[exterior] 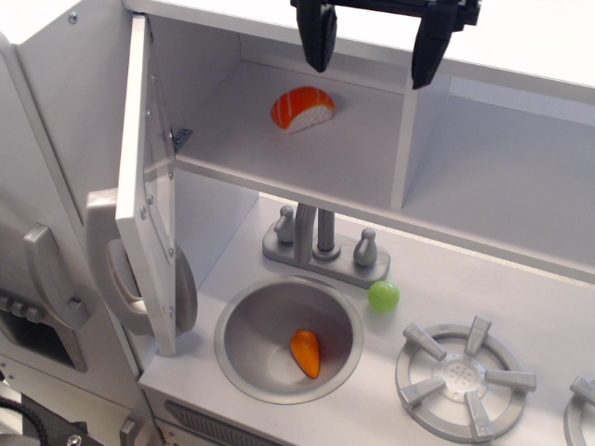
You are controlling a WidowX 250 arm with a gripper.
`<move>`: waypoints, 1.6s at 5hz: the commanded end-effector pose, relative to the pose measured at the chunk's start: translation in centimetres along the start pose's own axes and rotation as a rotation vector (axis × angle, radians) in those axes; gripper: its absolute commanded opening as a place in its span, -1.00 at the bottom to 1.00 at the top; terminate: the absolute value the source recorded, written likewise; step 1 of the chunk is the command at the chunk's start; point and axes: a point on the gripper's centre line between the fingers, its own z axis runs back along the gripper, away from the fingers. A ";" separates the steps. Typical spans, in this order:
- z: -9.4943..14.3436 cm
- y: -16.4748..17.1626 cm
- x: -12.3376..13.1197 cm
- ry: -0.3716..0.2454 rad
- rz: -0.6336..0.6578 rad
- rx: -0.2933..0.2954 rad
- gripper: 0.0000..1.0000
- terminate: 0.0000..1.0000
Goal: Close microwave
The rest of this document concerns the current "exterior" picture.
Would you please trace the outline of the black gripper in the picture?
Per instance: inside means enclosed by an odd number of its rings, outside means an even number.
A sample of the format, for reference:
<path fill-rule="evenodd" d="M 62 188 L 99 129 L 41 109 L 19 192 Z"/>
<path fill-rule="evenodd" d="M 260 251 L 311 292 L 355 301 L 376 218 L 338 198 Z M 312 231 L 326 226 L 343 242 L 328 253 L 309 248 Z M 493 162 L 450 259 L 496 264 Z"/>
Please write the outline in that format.
<path fill-rule="evenodd" d="M 337 36 L 335 6 L 371 10 L 421 18 L 416 34 L 411 75 L 413 89 L 431 84 L 450 43 L 456 24 L 477 24 L 480 1 L 423 0 L 296 0 L 297 26 L 306 61 L 317 72 L 325 72 Z"/>

